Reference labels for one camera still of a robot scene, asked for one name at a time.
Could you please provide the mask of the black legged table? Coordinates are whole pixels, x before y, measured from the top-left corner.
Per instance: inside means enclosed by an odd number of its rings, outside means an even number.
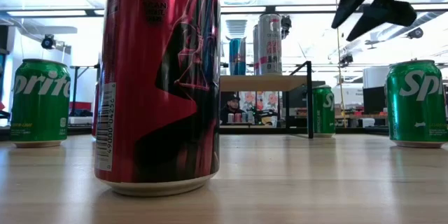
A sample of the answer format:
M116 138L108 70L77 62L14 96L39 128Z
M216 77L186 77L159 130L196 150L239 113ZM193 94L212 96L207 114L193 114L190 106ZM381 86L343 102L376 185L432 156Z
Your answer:
M70 66L73 69L71 77L71 102L95 103L96 84L99 81L100 63L90 66Z

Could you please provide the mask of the wooden shelf black metal legs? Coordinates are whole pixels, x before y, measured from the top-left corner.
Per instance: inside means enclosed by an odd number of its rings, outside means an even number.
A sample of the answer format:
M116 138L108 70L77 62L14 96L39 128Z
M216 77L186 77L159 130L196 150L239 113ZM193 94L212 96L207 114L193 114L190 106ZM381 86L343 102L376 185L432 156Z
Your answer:
M314 138L314 117L312 102L312 62L306 61L297 67L289 76L263 75L263 76L221 76L220 90L222 92L241 91L277 91L283 92L286 99L285 127L292 128L289 123L290 95L295 88L307 88L307 138Z

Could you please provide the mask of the black monitor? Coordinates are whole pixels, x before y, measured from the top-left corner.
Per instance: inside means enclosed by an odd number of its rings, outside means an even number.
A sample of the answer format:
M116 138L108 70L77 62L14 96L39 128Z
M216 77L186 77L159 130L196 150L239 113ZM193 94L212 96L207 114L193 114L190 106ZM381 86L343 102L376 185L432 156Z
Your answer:
M384 86L363 88L364 114L379 114L386 108Z

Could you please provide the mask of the red black Darth Vader can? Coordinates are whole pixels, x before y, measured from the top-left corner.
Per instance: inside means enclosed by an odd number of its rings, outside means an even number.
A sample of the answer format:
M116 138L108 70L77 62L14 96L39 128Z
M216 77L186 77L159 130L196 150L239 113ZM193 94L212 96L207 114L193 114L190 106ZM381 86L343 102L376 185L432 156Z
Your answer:
M121 195L202 187L219 169L220 1L107 0L95 176Z

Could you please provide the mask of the blue silver Red Bull can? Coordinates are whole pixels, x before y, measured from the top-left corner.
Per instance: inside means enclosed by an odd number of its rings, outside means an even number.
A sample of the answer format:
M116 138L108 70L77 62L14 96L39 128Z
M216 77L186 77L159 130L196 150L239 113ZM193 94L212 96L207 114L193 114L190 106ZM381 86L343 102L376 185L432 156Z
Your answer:
M231 75L246 74L246 38L231 38L229 43L229 68Z

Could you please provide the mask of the person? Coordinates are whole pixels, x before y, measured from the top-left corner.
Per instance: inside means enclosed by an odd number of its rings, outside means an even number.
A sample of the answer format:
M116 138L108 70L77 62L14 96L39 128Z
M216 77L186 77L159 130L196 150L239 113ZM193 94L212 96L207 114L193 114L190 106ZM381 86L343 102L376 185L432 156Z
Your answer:
M220 110L220 121L222 125L226 125L228 123L229 113L243 113L244 111L240 109L240 98L236 92L222 92L221 99L225 104Z

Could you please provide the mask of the floral printed poster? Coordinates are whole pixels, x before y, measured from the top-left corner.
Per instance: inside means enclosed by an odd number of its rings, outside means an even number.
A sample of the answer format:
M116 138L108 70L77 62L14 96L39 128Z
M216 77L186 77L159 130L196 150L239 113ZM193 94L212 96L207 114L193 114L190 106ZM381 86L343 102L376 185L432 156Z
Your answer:
M238 92L240 109L249 111L256 108L258 111L278 111L279 92L273 91L243 91Z

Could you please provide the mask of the tall white slim can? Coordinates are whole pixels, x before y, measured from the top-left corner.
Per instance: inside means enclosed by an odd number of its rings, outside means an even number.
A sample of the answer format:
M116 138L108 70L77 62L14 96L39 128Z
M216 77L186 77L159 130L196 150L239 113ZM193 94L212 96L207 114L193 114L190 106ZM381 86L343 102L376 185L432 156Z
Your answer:
M263 14L258 22L258 61L260 75L281 75L281 17Z

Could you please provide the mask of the green Sprite can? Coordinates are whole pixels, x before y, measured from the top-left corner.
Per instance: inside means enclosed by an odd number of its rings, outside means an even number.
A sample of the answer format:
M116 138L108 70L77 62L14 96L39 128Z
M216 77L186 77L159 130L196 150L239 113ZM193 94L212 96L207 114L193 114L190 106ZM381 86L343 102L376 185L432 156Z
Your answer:
M329 85L314 87L312 90L314 135L331 138L335 135L335 101Z
M67 65L24 59L15 72L10 140L18 148L59 146L67 138L71 77Z
M389 137L397 146L441 148L448 143L442 74L433 60L392 64L385 93Z

